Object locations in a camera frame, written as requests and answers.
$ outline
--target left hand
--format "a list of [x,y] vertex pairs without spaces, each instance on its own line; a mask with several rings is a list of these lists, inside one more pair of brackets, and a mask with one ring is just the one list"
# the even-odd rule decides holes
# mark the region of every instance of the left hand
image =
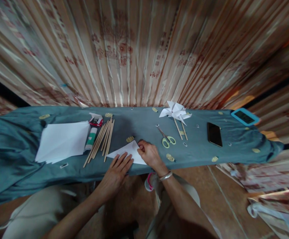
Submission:
[[126,156],[127,152],[121,155],[120,158],[119,155],[117,155],[113,159],[104,178],[93,192],[93,194],[97,194],[100,197],[103,203],[116,195],[125,182],[125,178],[127,177],[126,173],[134,161],[131,158],[131,154],[128,157]]

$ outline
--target clock display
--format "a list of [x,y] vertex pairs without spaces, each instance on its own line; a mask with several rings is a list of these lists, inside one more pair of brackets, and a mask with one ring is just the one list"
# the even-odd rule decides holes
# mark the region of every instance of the clock display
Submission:
[[243,120],[245,123],[250,124],[254,122],[255,120],[252,119],[250,116],[244,114],[242,111],[238,111],[235,113],[237,117],[239,117],[241,120]]

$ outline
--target small metal clip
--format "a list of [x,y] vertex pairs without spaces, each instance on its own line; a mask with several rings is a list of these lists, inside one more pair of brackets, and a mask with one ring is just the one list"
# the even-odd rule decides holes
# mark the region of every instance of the small metal clip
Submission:
[[60,166],[60,169],[66,167],[66,166],[68,166],[68,163],[65,163],[65,164],[61,165],[61,166]]

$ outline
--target cloth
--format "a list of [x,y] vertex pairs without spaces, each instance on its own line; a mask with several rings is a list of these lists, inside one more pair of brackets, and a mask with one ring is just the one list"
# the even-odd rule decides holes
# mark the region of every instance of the cloth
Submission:
[[[173,175],[201,207],[200,198],[195,188],[178,175]],[[178,230],[178,216],[171,200],[167,192],[163,190],[162,183],[158,183],[156,180],[152,185],[161,199],[161,205],[158,214],[151,222],[146,238],[159,238],[158,235],[161,235],[162,231],[165,233],[164,238],[177,238],[176,234],[180,232]],[[3,239],[38,239],[43,237],[86,198],[87,195],[81,189],[81,187],[77,189],[73,186],[51,186],[35,193],[13,211]],[[208,219],[219,238],[222,238],[212,220],[209,217]]]
[[[133,136],[136,141],[144,139],[155,144],[169,169],[186,168],[220,163],[266,163],[283,150],[283,144],[266,139],[255,126],[246,128],[233,118],[231,110],[187,110],[192,114],[185,120],[188,141],[181,140],[174,120],[159,118],[163,108],[79,108],[65,106],[41,106],[19,108],[0,117],[0,204],[18,197],[32,195],[52,185],[101,180],[112,159],[104,163],[101,153],[85,168],[89,154],[69,157],[55,164],[35,162],[41,133],[47,124],[73,123],[90,120],[90,112],[100,114],[106,122],[106,113],[113,114],[115,125],[110,151],[127,144]],[[208,142],[207,122],[221,127],[223,147]],[[162,135],[156,128],[176,140],[168,149],[162,145]],[[167,159],[171,154],[175,162]],[[152,172],[147,165],[133,164],[129,174]]]
[[[201,208],[200,198],[196,189],[180,176],[176,174],[173,174],[173,176]],[[156,174],[152,174],[150,178],[150,184],[153,186],[155,192],[161,200],[161,205],[158,214],[150,224],[146,239],[182,238],[183,236],[181,235],[181,230],[179,228],[179,217],[172,205],[168,193],[164,189],[162,182],[159,182],[159,177]],[[214,222],[207,215],[206,217],[212,224],[219,238],[222,238],[221,233],[215,226]]]
[[3,239],[42,238],[85,198],[83,188],[45,188],[13,211]]

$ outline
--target person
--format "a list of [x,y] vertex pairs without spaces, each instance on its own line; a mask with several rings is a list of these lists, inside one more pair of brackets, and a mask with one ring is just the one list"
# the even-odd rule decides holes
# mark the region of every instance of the person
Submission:
[[[138,153],[155,171],[147,184],[161,200],[146,238],[218,238],[219,232],[200,208],[195,188],[168,170],[155,145],[144,140],[138,145]],[[75,238],[118,193],[132,163],[132,155],[117,155],[98,187],[81,203],[70,186],[51,186],[32,195],[14,210],[3,238]]]

